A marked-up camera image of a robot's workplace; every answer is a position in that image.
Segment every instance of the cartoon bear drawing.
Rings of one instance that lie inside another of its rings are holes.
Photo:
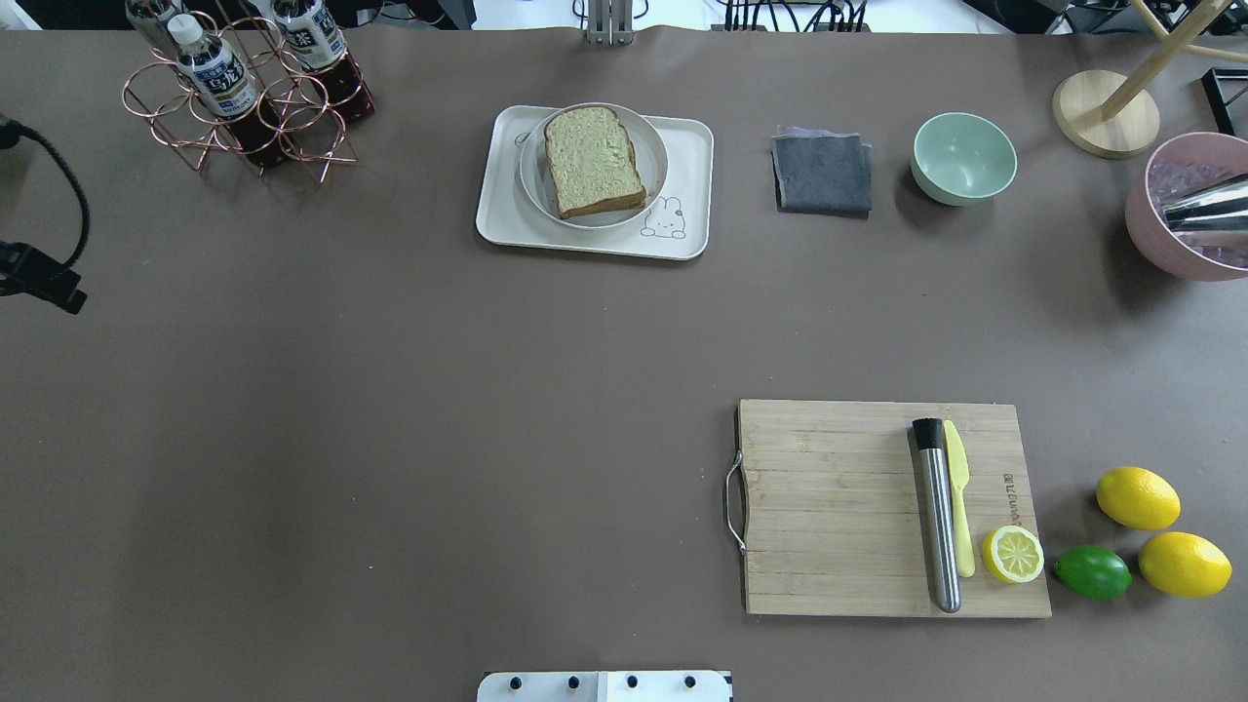
[[[656,199],[654,206],[645,214],[645,225],[641,227],[641,236],[684,239],[685,214],[680,210],[680,199]]]

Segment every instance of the bread crust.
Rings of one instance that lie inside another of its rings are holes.
[[[608,112],[612,114],[613,117],[615,117],[615,124],[619,125],[620,130],[624,132],[624,139],[628,141],[628,160],[629,160],[629,165],[633,167],[633,175],[635,175],[636,180],[640,181],[641,180],[641,175],[636,170],[636,147],[633,145],[633,137],[631,137],[631,135],[629,135],[628,129],[624,127],[624,122],[620,121],[620,116],[619,116],[619,114],[615,110],[613,110],[613,109],[610,109],[610,107],[608,107],[605,105],[587,105],[584,107],[574,107],[572,110],[567,110],[567,111],[563,112],[563,115],[577,112],[579,110],[590,110],[590,109],[595,109],[595,107],[597,109],[607,110]],[[550,120],[549,122],[547,122],[545,129],[543,129],[543,136],[545,137],[544,141],[545,141],[547,165],[548,165],[548,167],[550,167],[549,166],[549,164],[550,164],[550,126],[558,119],[559,117],[555,117],[554,120]],[[565,185],[560,184],[560,181],[559,181],[559,174],[553,167],[550,167],[550,179],[554,181],[555,192],[558,192],[560,187],[567,187]],[[643,205],[645,205],[645,185],[643,184],[641,187],[640,187],[640,190],[638,190],[635,192],[629,192],[629,194],[619,195],[619,196],[615,196],[615,197],[607,197],[604,200],[598,200],[597,202],[590,202],[590,204],[584,205],[582,207],[572,207],[572,209],[564,210],[562,206],[558,205],[558,196],[555,197],[555,204],[557,204],[555,206],[559,210],[559,219],[560,220],[567,220],[567,219],[570,219],[570,217],[580,217],[580,216],[584,216],[584,215],[597,215],[597,214],[600,214],[600,212],[618,212],[618,211],[622,211],[622,210],[636,210],[636,209],[640,209]]]

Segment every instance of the black muddler tip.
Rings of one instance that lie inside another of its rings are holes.
[[[927,448],[945,448],[945,422],[936,418],[915,420],[915,445],[920,451]]]

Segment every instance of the cutting board metal handle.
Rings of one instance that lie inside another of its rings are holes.
[[[743,461],[744,461],[744,456],[741,455],[740,451],[738,451],[736,452],[736,460],[733,461],[733,467],[728,470],[728,477],[724,478],[724,518],[728,521],[728,531],[730,531],[733,533],[733,538],[736,540],[736,545],[738,545],[738,547],[740,547],[741,555],[744,556],[745,555],[745,540],[741,538],[741,535],[736,531],[736,527],[733,526],[733,506],[731,506],[731,501],[729,500],[729,497],[731,497],[731,495],[733,495],[733,473],[739,472],[741,470],[741,462]],[[744,472],[741,473],[740,485],[741,485],[741,511],[744,512],[745,511],[745,473]]]

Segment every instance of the pink bowl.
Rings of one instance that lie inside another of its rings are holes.
[[[1182,134],[1162,144],[1148,157],[1144,172],[1127,194],[1127,232],[1136,247],[1163,271],[1189,280],[1234,280],[1248,277],[1248,269],[1219,264],[1197,254],[1179,241],[1148,197],[1148,174],[1153,162],[1166,159],[1181,166],[1208,164],[1214,167],[1248,172],[1248,141],[1213,131]]]

